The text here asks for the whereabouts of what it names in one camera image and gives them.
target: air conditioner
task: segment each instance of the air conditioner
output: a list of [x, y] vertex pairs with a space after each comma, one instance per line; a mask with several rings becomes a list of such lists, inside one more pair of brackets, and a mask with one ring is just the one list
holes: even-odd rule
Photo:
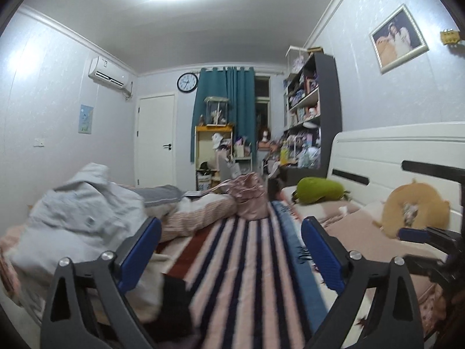
[[129, 82], [127, 71], [101, 56], [92, 60], [89, 77], [118, 89], [124, 89]]

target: striped blanket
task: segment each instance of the striped blanket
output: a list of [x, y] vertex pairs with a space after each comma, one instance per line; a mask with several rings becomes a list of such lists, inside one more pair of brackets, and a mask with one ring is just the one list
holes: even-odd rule
[[288, 208], [269, 209], [268, 219], [232, 217], [159, 246], [175, 258], [165, 272], [190, 289], [199, 348], [302, 349], [325, 318]]

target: white door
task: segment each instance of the white door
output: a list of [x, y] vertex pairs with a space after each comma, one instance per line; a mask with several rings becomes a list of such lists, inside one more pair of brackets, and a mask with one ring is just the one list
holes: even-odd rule
[[137, 186], [175, 185], [174, 95], [141, 99], [138, 111]]

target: window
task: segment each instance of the window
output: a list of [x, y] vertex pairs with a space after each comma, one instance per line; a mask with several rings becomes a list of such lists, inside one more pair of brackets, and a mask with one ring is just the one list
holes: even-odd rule
[[255, 114], [257, 121], [257, 139], [264, 130], [270, 130], [271, 103], [270, 103], [270, 78], [255, 78]]

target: wall clock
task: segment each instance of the wall clock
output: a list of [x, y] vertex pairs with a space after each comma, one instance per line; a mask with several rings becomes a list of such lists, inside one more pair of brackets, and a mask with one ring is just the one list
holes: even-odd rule
[[178, 80], [178, 89], [183, 93], [190, 93], [197, 89], [198, 77], [195, 73], [185, 73]]

